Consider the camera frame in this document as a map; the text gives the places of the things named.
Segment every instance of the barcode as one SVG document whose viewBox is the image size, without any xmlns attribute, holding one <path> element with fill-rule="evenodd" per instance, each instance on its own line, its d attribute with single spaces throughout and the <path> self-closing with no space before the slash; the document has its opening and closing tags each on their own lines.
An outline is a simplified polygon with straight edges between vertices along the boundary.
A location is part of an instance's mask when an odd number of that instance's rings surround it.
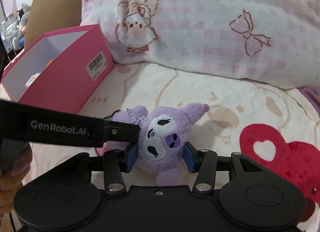
<svg viewBox="0 0 320 232">
<path fill-rule="evenodd" d="M 90 70 L 93 70 L 102 60 L 102 55 L 98 54 L 97 57 L 89 64 Z"/>
</svg>

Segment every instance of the white heart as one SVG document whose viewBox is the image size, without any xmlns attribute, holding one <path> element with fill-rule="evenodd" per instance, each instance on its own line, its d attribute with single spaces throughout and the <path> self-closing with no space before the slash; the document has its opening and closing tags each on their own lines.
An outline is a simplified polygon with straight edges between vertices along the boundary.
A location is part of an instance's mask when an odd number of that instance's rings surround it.
<svg viewBox="0 0 320 232">
<path fill-rule="evenodd" d="M 269 140 L 264 142 L 255 142 L 253 150 L 260 158 L 268 162 L 272 161 L 276 155 L 276 146 Z"/>
</svg>

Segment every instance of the blue gripper pad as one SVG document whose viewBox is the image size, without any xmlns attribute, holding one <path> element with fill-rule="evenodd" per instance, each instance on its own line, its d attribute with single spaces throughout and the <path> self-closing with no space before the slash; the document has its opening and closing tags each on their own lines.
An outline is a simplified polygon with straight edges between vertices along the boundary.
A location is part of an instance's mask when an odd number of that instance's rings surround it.
<svg viewBox="0 0 320 232">
<path fill-rule="evenodd" d="M 126 162 L 126 171 L 130 172 L 134 166 L 138 157 L 138 144 L 135 144 L 129 151 L 128 151 L 128 159 Z"/>
<path fill-rule="evenodd" d="M 196 164 L 193 161 L 193 153 L 186 145 L 184 145 L 183 148 L 183 159 L 188 167 L 189 172 L 194 173 L 196 169 Z"/>
</svg>

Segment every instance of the wooden floor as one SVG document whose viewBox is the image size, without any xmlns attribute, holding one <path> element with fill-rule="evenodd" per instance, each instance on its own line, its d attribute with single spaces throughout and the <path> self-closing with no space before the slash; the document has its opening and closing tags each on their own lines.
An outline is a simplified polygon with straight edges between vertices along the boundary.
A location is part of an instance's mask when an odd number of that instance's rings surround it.
<svg viewBox="0 0 320 232">
<path fill-rule="evenodd" d="M 2 218 L 0 218 L 0 232 L 18 232 L 21 228 L 21 225 L 18 221 L 18 218 L 14 211 L 12 211 L 12 219 L 13 223 L 11 221 L 10 215 L 4 214 Z"/>
</svg>

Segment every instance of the purple plush toy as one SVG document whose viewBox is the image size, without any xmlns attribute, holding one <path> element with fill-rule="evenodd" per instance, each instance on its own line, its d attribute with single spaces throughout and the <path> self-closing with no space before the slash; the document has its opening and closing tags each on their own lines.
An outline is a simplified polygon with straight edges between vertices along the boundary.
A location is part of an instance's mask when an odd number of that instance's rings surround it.
<svg viewBox="0 0 320 232">
<path fill-rule="evenodd" d="M 190 103 L 184 108 L 156 107 L 148 114 L 144 106 L 118 111 L 113 121 L 138 124 L 138 166 L 156 175 L 160 186 L 178 185 L 183 162 L 183 145 L 189 140 L 192 126 L 209 110 L 209 105 Z M 125 149 L 128 143 L 111 142 L 96 148 L 99 155 L 112 149 Z"/>
</svg>

